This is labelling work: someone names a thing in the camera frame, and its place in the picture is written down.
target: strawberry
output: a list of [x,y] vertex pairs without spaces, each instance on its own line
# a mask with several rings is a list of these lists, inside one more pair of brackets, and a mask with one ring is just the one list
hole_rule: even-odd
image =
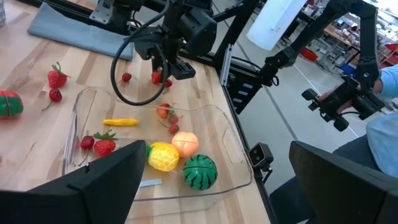
[[122,81],[124,81],[124,82],[129,82],[130,79],[131,79],[131,74],[130,74],[130,73],[126,72],[126,73],[124,73],[124,74],[122,75]]
[[173,124],[169,127],[169,133],[175,134],[180,130],[180,127],[177,124]]
[[114,151],[114,149],[116,148],[115,140],[118,139],[114,138],[116,133],[109,134],[109,132],[111,131],[112,130],[109,130],[105,134],[94,134],[94,138],[99,139],[99,141],[94,144],[94,151],[99,158],[111,154],[111,152]]
[[50,88],[56,89],[63,87],[69,76],[61,72],[61,65],[58,62],[57,64],[52,65],[52,68],[53,70],[49,71],[47,74]]
[[[167,107],[169,108],[170,105],[168,103],[162,103],[160,106],[162,107]],[[162,108],[157,108],[156,109],[156,113],[161,117],[161,118],[167,118],[167,116],[169,115],[169,110],[167,109],[162,109]]]
[[170,124],[177,124],[178,123],[178,116],[175,114],[171,114],[169,116],[169,123]]
[[158,84],[160,83],[160,79],[162,78],[162,71],[161,70],[156,70],[152,72],[152,83],[153,84]]
[[50,98],[50,100],[51,100],[51,103],[50,103],[46,108],[42,109],[42,111],[47,110],[47,108],[49,108],[50,105],[51,105],[53,102],[59,102],[59,101],[61,101],[61,100],[62,100],[61,92],[60,92],[58,89],[50,90],[50,91],[49,91],[49,98]]
[[81,140],[80,147],[82,150],[89,150],[94,145],[94,138],[88,134]]
[[172,82],[170,79],[167,79],[164,86],[165,86],[166,88],[168,88],[168,87],[170,87],[170,86],[172,86],[172,85],[173,85],[173,82]]

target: green striped ball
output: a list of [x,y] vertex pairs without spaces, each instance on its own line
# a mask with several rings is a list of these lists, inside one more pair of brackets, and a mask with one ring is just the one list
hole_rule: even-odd
[[195,190],[207,190],[217,180],[217,167],[206,155],[197,154],[189,158],[183,168],[185,183]]

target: clear plastic bin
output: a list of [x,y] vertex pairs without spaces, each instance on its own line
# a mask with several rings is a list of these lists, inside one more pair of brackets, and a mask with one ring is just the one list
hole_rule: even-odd
[[[104,88],[87,88],[77,97],[73,108],[70,130],[65,146],[62,174],[67,174],[88,165],[96,159],[93,151],[82,151],[80,140],[96,132],[112,129],[116,133],[116,149],[135,140],[171,142],[172,135],[161,123],[156,106],[127,105]],[[161,179],[162,184],[140,187],[128,218],[151,217],[171,213],[182,213],[210,208],[225,197],[226,193],[249,185],[252,170],[238,137],[231,128],[226,115],[216,106],[208,105],[198,110],[173,109],[180,131],[193,132],[199,139],[199,154],[212,158],[218,170],[218,177],[207,190],[191,189],[184,181],[182,167],[186,159],[180,158],[178,166],[171,172],[161,172],[148,163],[142,180]],[[104,119],[134,118],[138,126],[106,126]]]

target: person's hand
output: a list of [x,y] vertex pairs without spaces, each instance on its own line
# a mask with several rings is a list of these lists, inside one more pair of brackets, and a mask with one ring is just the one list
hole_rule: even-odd
[[[324,93],[324,94],[322,94],[321,96],[319,96],[319,100],[320,100],[320,101],[323,101],[323,100],[326,99],[326,97],[328,97],[328,96],[330,95],[330,93],[332,93],[333,91],[334,91],[334,89],[333,89],[333,90],[330,90],[330,91],[328,91],[328,92],[326,92],[326,93]],[[340,107],[337,109],[337,113],[338,113],[338,114],[341,114],[341,112],[343,112],[343,110],[352,107],[351,103],[352,103],[352,102],[351,102],[351,100],[350,100],[349,102],[343,104],[343,106],[340,106]]]

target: blue shirt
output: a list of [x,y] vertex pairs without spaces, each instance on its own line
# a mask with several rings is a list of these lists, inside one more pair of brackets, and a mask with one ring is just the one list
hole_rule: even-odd
[[[381,70],[381,97],[398,97],[398,65]],[[376,118],[366,126],[368,143],[380,170],[398,177],[398,113]]]

